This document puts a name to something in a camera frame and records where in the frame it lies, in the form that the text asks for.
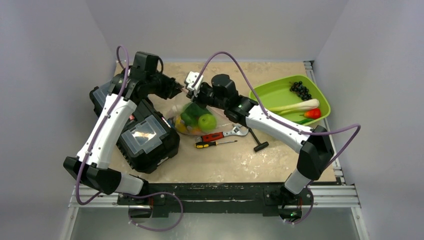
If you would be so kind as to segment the orange tangerine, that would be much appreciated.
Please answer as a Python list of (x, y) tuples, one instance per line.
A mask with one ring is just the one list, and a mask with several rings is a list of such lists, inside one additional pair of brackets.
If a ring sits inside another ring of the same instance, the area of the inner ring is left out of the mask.
[(191, 130), (189, 131), (189, 133), (191, 135), (195, 135), (195, 136), (202, 136), (204, 134), (199, 127), (193, 127), (193, 128), (191, 128)]

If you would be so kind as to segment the clear zip top bag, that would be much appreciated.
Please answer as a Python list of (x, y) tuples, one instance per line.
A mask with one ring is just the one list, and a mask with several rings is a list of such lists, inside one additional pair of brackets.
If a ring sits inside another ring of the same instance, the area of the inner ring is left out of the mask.
[(188, 90), (166, 102), (165, 118), (178, 133), (191, 136), (202, 136), (221, 131), (232, 123), (220, 109), (201, 107), (188, 97)]

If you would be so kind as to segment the yellow lemon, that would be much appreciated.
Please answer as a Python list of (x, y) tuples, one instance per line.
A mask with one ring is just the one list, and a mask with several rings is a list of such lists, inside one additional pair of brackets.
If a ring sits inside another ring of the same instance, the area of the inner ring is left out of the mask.
[(183, 134), (188, 134), (189, 130), (187, 129), (187, 126), (185, 125), (185, 122), (181, 119), (181, 116), (178, 115), (174, 119), (174, 127), (175, 129)]

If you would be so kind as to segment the yellow black screwdriver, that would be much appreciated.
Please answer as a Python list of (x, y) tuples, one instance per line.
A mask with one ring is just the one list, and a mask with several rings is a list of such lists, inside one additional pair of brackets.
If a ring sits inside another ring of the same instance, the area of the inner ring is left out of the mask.
[(196, 142), (194, 147), (196, 149), (205, 149), (205, 148), (209, 148), (209, 147), (214, 147), (217, 145), (222, 145), (222, 144), (230, 144), (230, 143), (236, 143), (237, 140), (229, 140), (229, 141), (201, 141), (201, 142)]

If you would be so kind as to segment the bok choy green white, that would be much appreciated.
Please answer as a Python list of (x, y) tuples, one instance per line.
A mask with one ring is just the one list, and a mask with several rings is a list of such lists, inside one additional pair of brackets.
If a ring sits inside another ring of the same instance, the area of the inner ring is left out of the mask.
[(198, 125), (199, 117), (204, 114), (211, 114), (211, 112), (208, 109), (202, 108), (196, 103), (191, 102), (184, 106), (180, 117), (186, 126), (196, 127)]

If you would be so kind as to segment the celery stalk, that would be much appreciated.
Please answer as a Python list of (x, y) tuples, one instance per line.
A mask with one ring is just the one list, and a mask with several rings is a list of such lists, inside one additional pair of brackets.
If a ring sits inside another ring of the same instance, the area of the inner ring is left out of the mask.
[(268, 108), (268, 110), (277, 115), (284, 115), (284, 114), (295, 113), (295, 112), (309, 111), (312, 109), (316, 109), (319, 106), (320, 106), (320, 102), (318, 99), (310, 99), (310, 100), (306, 100), (306, 101), (295, 103), (295, 104), (271, 107), (271, 108)]

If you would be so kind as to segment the black toolbox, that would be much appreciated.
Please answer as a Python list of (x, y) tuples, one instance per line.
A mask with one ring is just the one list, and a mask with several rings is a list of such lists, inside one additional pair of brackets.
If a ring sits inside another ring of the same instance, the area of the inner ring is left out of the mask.
[(163, 118), (132, 114), (116, 145), (131, 169), (150, 174), (178, 153), (180, 136)]
[(106, 101), (106, 96), (108, 95), (108, 89), (110, 86), (110, 81), (106, 82), (101, 86), (96, 86), (92, 91), (89, 92), (89, 99), (94, 104), (94, 113), (97, 117), (100, 116)]

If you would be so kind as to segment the green apple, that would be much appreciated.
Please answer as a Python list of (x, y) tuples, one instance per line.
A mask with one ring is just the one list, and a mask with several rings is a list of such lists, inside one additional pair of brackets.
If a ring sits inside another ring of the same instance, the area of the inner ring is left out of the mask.
[(198, 118), (197, 124), (200, 130), (206, 133), (214, 130), (217, 127), (217, 120), (214, 115), (206, 113)]

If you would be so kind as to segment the black toolbox near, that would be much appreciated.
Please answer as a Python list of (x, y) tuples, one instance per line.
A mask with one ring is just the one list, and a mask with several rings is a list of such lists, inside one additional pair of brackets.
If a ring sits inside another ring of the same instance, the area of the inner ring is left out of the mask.
[(178, 153), (180, 136), (163, 118), (132, 114), (116, 145), (131, 169), (150, 174)]

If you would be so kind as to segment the green plastic basin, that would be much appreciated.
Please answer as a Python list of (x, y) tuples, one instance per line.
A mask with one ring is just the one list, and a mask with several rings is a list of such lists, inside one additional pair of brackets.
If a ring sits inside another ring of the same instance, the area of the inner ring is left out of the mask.
[[(313, 121), (304, 124), (304, 126), (313, 125), (328, 117), (331, 113), (331, 107), (329, 102), (327, 101), (326, 97), (323, 95), (321, 90), (316, 86), (316, 84), (313, 83), (313, 81), (306, 76), (288, 76), (256, 86), (254, 90), (266, 109), (292, 105), (304, 102), (294, 92), (290, 91), (291, 85), (294, 82), (299, 81), (302, 81), (303, 85), (309, 89), (309, 93), (311, 94), (312, 99), (319, 100), (320, 106), (318, 108), (321, 110), (320, 118), (313, 119)], [(278, 116), (281, 116), (295, 123), (296, 121), (307, 119), (306, 117), (304, 117), (304, 113), (307, 111), (280, 114)]]

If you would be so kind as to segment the red handled adjustable wrench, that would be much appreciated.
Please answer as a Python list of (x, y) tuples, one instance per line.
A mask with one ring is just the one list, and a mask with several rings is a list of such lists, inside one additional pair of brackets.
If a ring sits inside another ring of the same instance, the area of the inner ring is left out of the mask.
[(249, 130), (243, 127), (241, 124), (233, 123), (233, 128), (229, 131), (220, 131), (215, 133), (209, 133), (196, 138), (196, 142), (214, 142), (223, 139), (228, 136), (239, 136), (244, 137), (248, 134)]

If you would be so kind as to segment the dark grapes bunch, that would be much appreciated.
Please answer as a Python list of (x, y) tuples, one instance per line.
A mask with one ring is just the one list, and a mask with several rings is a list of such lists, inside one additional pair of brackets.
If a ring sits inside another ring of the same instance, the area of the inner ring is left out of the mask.
[(302, 101), (312, 99), (309, 89), (303, 85), (302, 81), (293, 82), (289, 90), (295, 93)]

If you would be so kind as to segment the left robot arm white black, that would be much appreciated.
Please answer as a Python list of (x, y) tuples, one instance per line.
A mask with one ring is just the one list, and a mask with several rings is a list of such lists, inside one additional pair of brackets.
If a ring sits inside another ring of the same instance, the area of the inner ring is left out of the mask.
[(172, 99), (181, 92), (181, 85), (158, 70), (162, 59), (155, 54), (136, 52), (131, 66), (115, 75), (109, 82), (104, 105), (88, 139), (76, 156), (68, 156), (63, 167), (76, 180), (101, 193), (123, 193), (138, 205), (146, 203), (147, 181), (111, 169), (113, 147), (122, 135), (130, 116), (148, 95)]

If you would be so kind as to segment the black hammer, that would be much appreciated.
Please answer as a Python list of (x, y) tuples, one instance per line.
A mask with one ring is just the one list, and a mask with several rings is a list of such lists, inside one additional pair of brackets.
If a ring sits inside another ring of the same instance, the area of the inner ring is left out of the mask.
[(265, 142), (260, 142), (259, 139), (257, 138), (257, 136), (255, 135), (254, 131), (248, 127), (248, 132), (252, 135), (253, 139), (256, 142), (256, 146), (253, 148), (254, 152), (259, 152), (265, 148), (267, 148), (269, 146), (269, 143), (267, 141)]

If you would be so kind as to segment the red tomato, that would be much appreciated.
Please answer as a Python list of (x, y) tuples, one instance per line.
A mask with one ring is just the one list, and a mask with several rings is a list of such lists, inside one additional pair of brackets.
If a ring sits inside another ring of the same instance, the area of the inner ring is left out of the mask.
[(311, 110), (306, 111), (303, 116), (307, 119), (319, 119), (322, 116), (322, 112), (319, 108), (314, 108)]

